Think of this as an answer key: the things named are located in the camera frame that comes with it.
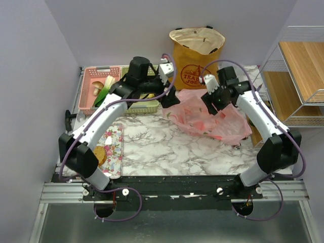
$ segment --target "green vegetable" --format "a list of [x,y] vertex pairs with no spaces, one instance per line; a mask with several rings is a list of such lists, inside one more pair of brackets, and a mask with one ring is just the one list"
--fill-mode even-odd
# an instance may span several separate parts
[[94,107],[99,107],[102,102],[105,100],[106,96],[109,94],[111,86],[116,82],[116,79],[113,76],[108,76],[105,81],[105,85],[98,94],[95,102],[93,103]]

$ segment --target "cookie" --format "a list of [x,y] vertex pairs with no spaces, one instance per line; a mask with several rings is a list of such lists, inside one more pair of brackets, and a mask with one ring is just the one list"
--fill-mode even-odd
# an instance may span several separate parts
[[99,161],[98,166],[103,165],[107,159],[107,155],[106,155],[106,151],[105,151],[104,147],[102,147],[102,146],[95,147],[95,149],[93,150],[93,153]]

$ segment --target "mushroom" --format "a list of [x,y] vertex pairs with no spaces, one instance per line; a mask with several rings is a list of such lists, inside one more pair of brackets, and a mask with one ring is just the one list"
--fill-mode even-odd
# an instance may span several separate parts
[[97,96],[99,94],[99,92],[102,90],[103,84],[101,82],[99,82],[99,81],[95,81],[95,82],[92,83],[92,85],[95,87],[93,95]]

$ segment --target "plastic basket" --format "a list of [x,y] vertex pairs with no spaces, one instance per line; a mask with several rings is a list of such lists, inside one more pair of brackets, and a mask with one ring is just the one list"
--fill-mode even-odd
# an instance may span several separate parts
[[85,69],[79,100],[79,109],[85,115],[92,115],[97,109],[93,107],[96,96],[93,95],[95,87],[91,84],[95,81],[100,81],[104,84],[108,75],[113,76],[116,80],[119,80],[120,67],[87,67]]

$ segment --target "purple wall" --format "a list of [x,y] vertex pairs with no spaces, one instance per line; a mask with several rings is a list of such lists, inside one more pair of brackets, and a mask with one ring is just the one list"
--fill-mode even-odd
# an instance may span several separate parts
[[323,26],[324,25],[323,0],[298,0],[288,19],[283,25],[279,35],[268,51],[263,64],[269,60],[283,60],[279,49],[276,47],[288,26]]
[[[324,129],[303,132],[302,131],[302,144],[301,149],[306,157],[307,169],[303,175],[303,179],[307,188],[307,192],[310,198],[309,204],[313,214],[313,217],[317,223],[317,229],[319,234],[324,239]],[[298,168],[301,169],[301,160],[299,158]]]
[[222,57],[261,64],[296,0],[46,0],[80,65],[157,62],[169,32],[211,25],[226,37]]
[[0,242],[28,242],[80,72],[43,0],[0,3]]

